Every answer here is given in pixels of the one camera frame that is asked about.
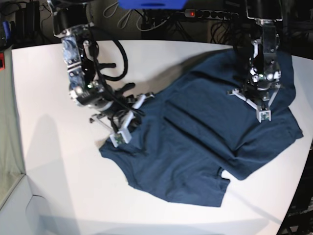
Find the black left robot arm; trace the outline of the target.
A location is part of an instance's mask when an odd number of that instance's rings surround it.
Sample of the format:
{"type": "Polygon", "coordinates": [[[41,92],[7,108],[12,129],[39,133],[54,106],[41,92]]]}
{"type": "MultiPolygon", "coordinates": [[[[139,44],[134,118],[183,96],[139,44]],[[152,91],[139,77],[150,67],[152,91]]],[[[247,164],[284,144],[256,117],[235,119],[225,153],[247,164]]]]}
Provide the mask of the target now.
{"type": "Polygon", "coordinates": [[[271,120],[270,107],[281,88],[281,68],[277,61],[280,39],[275,23],[283,20],[279,0],[247,0],[246,16],[258,29],[251,32],[252,52],[248,75],[240,89],[227,92],[256,110],[259,122],[271,120]]]}

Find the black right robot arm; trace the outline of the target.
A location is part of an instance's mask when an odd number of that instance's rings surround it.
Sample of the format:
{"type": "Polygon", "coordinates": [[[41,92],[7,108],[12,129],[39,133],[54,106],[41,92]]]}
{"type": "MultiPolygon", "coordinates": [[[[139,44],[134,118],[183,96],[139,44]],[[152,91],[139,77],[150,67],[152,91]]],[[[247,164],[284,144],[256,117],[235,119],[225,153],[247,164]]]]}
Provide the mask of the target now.
{"type": "Polygon", "coordinates": [[[120,89],[113,89],[108,82],[122,80],[128,72],[128,58],[121,43],[106,31],[94,26],[87,17],[87,0],[49,0],[47,2],[53,16],[53,31],[61,39],[63,59],[67,66],[70,98],[79,106],[88,106],[98,113],[90,122],[106,117],[111,129],[117,133],[125,124],[127,115],[130,123],[127,130],[134,131],[142,124],[144,112],[135,104],[139,97],[125,96],[135,83],[127,83],[120,89]],[[123,59],[123,71],[117,76],[104,75],[101,70],[115,68],[115,63],[98,61],[99,45],[95,33],[100,32],[113,41],[123,59]]]}

